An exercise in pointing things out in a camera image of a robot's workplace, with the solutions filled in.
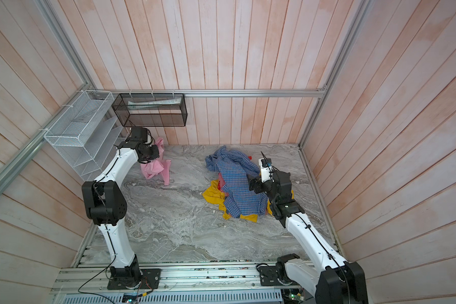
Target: white wire mesh basket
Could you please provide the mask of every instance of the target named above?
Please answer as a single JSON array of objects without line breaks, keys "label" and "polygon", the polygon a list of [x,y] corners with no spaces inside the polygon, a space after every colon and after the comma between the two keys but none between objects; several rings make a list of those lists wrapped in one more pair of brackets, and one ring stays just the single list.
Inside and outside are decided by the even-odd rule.
[{"label": "white wire mesh basket", "polygon": [[83,180],[95,179],[115,156],[122,126],[103,120],[113,103],[107,91],[84,91],[44,136]]}]

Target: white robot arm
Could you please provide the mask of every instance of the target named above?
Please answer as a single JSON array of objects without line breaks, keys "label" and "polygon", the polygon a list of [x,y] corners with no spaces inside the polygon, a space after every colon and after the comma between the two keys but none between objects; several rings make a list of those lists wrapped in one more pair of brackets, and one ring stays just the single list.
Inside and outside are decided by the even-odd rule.
[{"label": "white robot arm", "polygon": [[98,225],[110,252],[112,284],[109,289],[136,289],[141,271],[125,230],[127,203],[120,191],[123,179],[136,163],[159,157],[148,129],[132,127],[131,135],[118,146],[117,153],[103,173],[83,184],[86,215]]},{"label": "white robot arm", "polygon": [[249,189],[268,195],[272,214],[299,241],[314,265],[309,267],[295,254],[282,256],[277,259],[277,280],[284,284],[297,282],[314,296],[317,304],[343,304],[343,299],[368,303],[363,270],[356,262],[348,263],[338,254],[292,199],[290,173],[273,167],[265,155],[259,159],[259,166],[259,177],[247,176]]}]

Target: gray marble surface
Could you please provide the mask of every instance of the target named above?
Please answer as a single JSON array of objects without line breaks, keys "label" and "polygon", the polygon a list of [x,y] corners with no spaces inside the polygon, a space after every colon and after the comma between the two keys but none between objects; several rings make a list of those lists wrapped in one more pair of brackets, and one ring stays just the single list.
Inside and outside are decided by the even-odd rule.
[{"label": "gray marble surface", "polygon": [[[140,165],[127,174],[121,190],[128,203],[125,223],[132,249],[140,263],[204,260],[272,260],[296,253],[306,257],[298,241],[272,216],[259,216],[256,223],[225,220],[217,205],[201,195],[217,179],[206,169],[205,157],[219,145],[166,146],[165,159],[171,159],[170,185],[160,175],[146,180]],[[295,199],[311,222],[328,240],[328,228],[295,144],[228,145],[253,156],[263,151],[274,166],[290,172]],[[109,263],[109,253],[98,230],[85,264]]]}]

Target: pile of clothes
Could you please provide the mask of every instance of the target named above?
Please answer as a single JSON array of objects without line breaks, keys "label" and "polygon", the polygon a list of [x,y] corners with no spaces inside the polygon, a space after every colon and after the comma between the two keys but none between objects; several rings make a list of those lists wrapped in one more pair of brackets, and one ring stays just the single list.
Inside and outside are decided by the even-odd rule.
[{"label": "pile of clothes", "polygon": [[246,175],[258,176],[260,168],[243,152],[227,150],[223,146],[206,157],[206,167],[219,175],[203,196],[208,202],[219,205],[219,209],[225,212],[225,219],[233,216],[256,222],[258,215],[270,211],[267,195],[249,190]]}]

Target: metal base platform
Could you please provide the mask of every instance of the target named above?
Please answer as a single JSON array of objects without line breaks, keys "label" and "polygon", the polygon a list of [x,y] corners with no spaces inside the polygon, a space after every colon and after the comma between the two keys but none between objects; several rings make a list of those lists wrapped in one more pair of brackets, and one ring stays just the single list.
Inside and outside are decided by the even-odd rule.
[{"label": "metal base platform", "polygon": [[[295,286],[264,287],[260,284],[260,274],[256,270],[259,263],[275,265],[275,261],[233,261],[233,262],[190,262],[190,263],[153,263],[140,264],[141,269],[161,269],[159,286],[151,295],[167,295],[172,291],[253,291],[267,292],[268,290],[280,290],[294,288]],[[96,267],[62,269],[52,286],[51,294],[61,295],[77,294],[78,288],[87,280],[91,279],[107,264],[95,265]],[[102,273],[81,291],[93,293],[131,293],[132,290],[107,290],[109,270]]]}]

